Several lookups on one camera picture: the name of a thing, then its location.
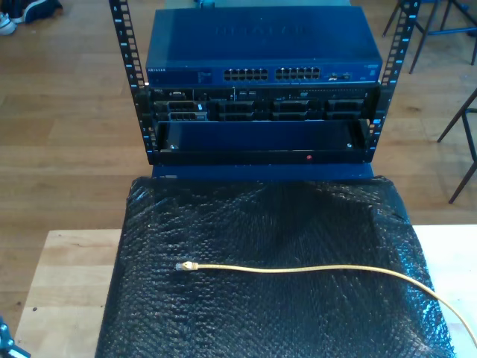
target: cable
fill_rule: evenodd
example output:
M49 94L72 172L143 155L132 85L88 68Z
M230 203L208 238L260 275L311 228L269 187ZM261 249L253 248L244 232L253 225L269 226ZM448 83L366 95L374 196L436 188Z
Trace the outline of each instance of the cable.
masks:
M387 270L386 268L372 267L372 266L359 266L359 265L328 265L328 266L309 266L309 267L298 267L298 268L252 268L244 266L230 266L230 265L215 265L215 264L202 264L202 263L192 263L187 261L185 263L178 263L176 265L176 270L178 271L196 271L202 269L211 269L211 270L230 270L230 271L243 271L243 272L254 272L257 274L293 274L298 272L311 272L311 271L329 271L329 270L353 270L353 271L371 271L379 272L382 274L389 274L390 276L398 277L402 280L406 280L413 285L419 287L424 292L429 293L433 298L442 302L447 308L454 312L454 314L459 318L464 325L465 329L472 338L472 341L477 348L477 337L472 332L469 324L466 322L464 317L462 317L457 310L445 299L439 296L436 292L432 291L428 286L422 284L421 282L406 276L405 274L400 274L392 270Z

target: shoe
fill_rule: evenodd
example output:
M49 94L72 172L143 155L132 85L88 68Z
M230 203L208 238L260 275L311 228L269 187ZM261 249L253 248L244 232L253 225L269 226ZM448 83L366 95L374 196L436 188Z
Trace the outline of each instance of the shoe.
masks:
M22 3L17 0L3 0L0 11L10 17L10 21L16 24L22 22Z
M10 20L7 13L0 13L0 36L10 35L16 30L15 22Z
M63 9L58 0L7 0L10 3L10 18L16 24L29 24L38 19L52 17L58 9Z

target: bubble wrap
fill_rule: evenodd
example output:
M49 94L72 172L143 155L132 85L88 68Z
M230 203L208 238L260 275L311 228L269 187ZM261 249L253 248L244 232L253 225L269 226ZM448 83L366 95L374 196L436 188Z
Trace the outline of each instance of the bubble wrap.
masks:
M439 304L395 277L356 271L175 271L379 266L432 287L394 185L211 183L131 188L96 356L454 357Z

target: wooden table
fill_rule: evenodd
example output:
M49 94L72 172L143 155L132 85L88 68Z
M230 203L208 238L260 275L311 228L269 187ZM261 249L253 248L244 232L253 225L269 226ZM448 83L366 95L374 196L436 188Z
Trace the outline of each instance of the wooden table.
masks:
M438 293L477 331L477 225L415 226ZM16 332L40 357L95 354L120 230L50 231ZM443 314L459 358L477 357L460 321Z

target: wooden floor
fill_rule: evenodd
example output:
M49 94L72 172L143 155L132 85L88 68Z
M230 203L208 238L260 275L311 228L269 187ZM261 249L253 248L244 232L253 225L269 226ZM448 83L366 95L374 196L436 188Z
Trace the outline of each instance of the wooden floor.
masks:
M132 1L143 61L158 2ZM0 37L0 312L13 331L47 232L120 228L130 183L151 173L107 1L62 3L62 16ZM354 3L386 57L394 1ZM453 12L449 23L463 22ZM477 222L477 178L447 204L471 164L463 127L435 142L476 87L472 46L464 34L430 38L397 87L374 169L397 185L413 224Z

